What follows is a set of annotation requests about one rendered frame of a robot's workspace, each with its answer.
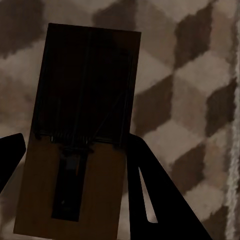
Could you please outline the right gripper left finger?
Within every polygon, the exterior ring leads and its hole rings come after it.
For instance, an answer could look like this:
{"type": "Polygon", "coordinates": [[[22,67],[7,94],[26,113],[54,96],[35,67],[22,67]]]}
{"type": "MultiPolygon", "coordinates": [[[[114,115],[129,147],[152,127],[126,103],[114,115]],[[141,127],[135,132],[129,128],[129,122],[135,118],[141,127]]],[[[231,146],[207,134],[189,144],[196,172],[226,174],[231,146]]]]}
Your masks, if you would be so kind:
{"type": "Polygon", "coordinates": [[[0,138],[0,193],[26,152],[21,133],[0,138]]]}

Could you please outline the mousetrap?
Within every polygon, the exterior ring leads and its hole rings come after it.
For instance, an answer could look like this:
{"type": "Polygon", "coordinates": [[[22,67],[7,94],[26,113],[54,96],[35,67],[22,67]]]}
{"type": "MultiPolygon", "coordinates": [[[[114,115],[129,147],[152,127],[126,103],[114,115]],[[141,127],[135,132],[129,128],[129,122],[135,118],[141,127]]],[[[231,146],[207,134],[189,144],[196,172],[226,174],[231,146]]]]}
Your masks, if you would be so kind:
{"type": "Polygon", "coordinates": [[[141,34],[48,23],[13,234],[117,240],[141,34]]]}

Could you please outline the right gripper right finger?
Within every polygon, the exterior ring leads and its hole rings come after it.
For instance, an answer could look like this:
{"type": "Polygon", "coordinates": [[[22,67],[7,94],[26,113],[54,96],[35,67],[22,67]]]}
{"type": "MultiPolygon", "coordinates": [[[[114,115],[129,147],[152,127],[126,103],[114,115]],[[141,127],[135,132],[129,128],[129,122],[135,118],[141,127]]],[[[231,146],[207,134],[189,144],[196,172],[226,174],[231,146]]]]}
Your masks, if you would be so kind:
{"type": "Polygon", "coordinates": [[[126,160],[130,240],[212,240],[146,142],[131,133],[126,160]],[[139,168],[158,223],[147,220],[139,168]]]}

